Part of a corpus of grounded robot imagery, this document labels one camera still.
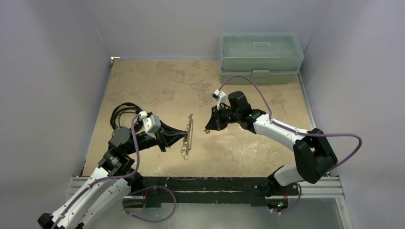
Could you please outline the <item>metal keyring plate with rings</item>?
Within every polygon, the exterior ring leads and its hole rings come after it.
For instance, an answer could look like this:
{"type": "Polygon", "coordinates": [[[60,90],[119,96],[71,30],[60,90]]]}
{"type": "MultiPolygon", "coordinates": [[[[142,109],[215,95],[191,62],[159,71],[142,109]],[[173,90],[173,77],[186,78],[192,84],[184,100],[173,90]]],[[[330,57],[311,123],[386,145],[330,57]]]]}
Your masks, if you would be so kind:
{"type": "Polygon", "coordinates": [[[193,133],[193,114],[189,115],[189,122],[185,129],[187,136],[183,140],[183,145],[181,147],[181,156],[184,160],[189,158],[189,152],[192,148],[192,133],[193,133]]]}

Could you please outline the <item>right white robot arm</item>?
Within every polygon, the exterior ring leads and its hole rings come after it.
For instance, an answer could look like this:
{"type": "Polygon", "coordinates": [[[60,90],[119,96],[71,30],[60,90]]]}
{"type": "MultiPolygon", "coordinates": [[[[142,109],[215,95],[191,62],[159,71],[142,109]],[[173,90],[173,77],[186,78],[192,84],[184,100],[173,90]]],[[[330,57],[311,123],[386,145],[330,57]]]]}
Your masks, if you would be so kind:
{"type": "Polygon", "coordinates": [[[309,131],[279,122],[265,111],[253,109],[241,91],[226,95],[216,90],[212,96],[217,104],[212,107],[206,133],[237,123],[242,129],[268,137],[293,152],[295,165],[281,166],[268,176],[270,195],[280,194],[288,185],[301,181],[315,184],[337,165],[337,157],[320,129],[309,131]]]}

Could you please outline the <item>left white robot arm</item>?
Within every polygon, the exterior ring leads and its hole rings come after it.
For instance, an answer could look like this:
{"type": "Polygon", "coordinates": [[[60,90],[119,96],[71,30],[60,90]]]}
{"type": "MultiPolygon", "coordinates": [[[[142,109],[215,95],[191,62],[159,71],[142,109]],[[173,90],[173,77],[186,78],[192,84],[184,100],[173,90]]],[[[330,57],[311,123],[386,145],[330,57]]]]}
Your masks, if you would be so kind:
{"type": "Polygon", "coordinates": [[[108,150],[88,180],[53,213],[42,214],[42,229],[88,229],[124,196],[146,192],[138,172],[140,151],[154,146],[164,152],[179,140],[192,138],[192,122],[185,130],[164,124],[158,116],[141,113],[130,127],[114,129],[108,150]]]}

